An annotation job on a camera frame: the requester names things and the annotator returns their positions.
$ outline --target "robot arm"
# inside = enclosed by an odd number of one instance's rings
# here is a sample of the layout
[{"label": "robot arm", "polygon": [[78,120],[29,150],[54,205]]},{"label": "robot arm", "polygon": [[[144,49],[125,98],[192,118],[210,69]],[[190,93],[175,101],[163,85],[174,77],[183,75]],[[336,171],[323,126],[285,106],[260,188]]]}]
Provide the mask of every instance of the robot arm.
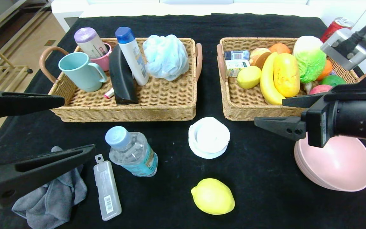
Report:
[{"label": "robot arm", "polygon": [[[366,26],[355,33],[338,30],[321,50],[351,70],[366,58]],[[316,147],[324,147],[337,135],[366,139],[366,78],[357,84],[338,85],[327,93],[289,98],[282,103],[307,109],[301,117],[256,117],[255,125],[295,141],[309,132],[309,145]]]},{"label": "robot arm", "polygon": [[[0,92],[0,117],[25,115],[64,105],[64,98],[47,94]],[[95,145],[48,153],[0,165],[0,208],[85,163]]]}]

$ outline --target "black table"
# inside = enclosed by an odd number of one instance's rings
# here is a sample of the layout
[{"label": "black table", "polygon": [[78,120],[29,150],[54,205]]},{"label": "black table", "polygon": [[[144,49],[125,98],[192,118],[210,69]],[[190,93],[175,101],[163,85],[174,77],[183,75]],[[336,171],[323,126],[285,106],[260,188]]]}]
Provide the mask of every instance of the black table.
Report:
[{"label": "black table", "polygon": [[[185,122],[146,123],[63,123],[51,111],[9,117],[0,129],[0,163],[46,153],[54,145],[67,149],[91,143],[108,160],[104,135],[116,125],[144,133],[159,156],[152,178],[134,177],[113,164],[123,211],[107,222],[100,216],[92,158],[82,172],[87,198],[60,228],[366,228],[366,189],[348,193],[317,186],[297,168],[295,142],[250,121],[228,121],[222,113],[215,48],[221,38],[320,37],[326,29],[320,19],[253,14],[81,18],[58,46],[73,51],[74,32],[87,26],[102,38],[114,37],[119,26],[129,26],[136,37],[174,34],[202,43],[197,116]],[[56,52],[47,61],[53,75],[59,75],[61,57]],[[47,93],[51,86],[39,71],[27,92]],[[213,160],[195,156],[187,143],[189,126],[206,116],[214,116],[231,132],[228,150]],[[219,179],[230,187],[235,198],[232,212],[212,216],[195,206],[190,189],[204,178]],[[26,220],[9,208],[0,210],[0,228],[27,227]]]}]

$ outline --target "wicker basket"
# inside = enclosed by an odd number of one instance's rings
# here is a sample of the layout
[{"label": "wicker basket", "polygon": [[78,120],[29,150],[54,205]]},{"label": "wicker basket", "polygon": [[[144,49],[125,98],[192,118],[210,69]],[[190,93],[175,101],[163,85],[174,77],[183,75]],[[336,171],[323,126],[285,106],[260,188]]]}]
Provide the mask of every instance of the wicker basket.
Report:
[{"label": "wicker basket", "polygon": [[[259,85],[251,89],[239,87],[237,78],[227,77],[224,61],[224,51],[252,51],[255,48],[270,48],[276,43],[283,43],[293,51],[296,40],[297,38],[222,38],[220,40],[220,44],[217,45],[217,61],[220,72],[222,108],[227,119],[231,121],[252,121],[258,116],[300,116],[304,108],[268,105]],[[332,59],[330,61],[337,75],[347,83],[354,84],[359,81],[354,71],[347,71]],[[304,90],[300,90],[298,96],[305,94]]]},{"label": "wicker basket", "polygon": [[[99,90],[90,93],[80,90],[62,72],[49,94],[64,97],[65,105],[52,109],[52,111],[64,122],[187,121],[193,119],[196,116],[197,81],[202,68],[202,47],[201,44],[195,45],[193,39],[179,39],[183,42],[189,56],[189,70],[174,81],[150,76],[145,86],[136,86],[138,104],[117,105],[114,98],[104,99],[103,95],[112,88],[108,71],[106,72],[107,82],[103,83]],[[110,44],[112,48],[118,43],[116,38],[103,38],[102,40]],[[141,51],[145,40],[147,38],[137,38]],[[77,51],[82,50],[77,46],[75,52]]]}]

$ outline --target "pink bowl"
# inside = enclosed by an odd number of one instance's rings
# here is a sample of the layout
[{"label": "pink bowl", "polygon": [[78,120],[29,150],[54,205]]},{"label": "pink bowl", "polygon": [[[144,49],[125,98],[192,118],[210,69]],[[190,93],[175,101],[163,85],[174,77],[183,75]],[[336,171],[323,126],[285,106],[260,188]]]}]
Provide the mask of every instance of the pink bowl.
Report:
[{"label": "pink bowl", "polygon": [[295,144],[295,160],[314,183],[338,191],[360,191],[366,187],[366,148],[357,138],[332,137],[324,148]]}]

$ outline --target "pink fruit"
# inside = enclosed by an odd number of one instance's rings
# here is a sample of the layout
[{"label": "pink fruit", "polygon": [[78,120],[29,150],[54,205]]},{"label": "pink fruit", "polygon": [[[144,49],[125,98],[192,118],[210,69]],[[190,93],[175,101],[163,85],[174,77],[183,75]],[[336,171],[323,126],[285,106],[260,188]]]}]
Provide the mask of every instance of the pink fruit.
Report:
[{"label": "pink fruit", "polygon": [[314,87],[309,94],[317,94],[331,90],[333,87],[327,84],[321,84]]}]

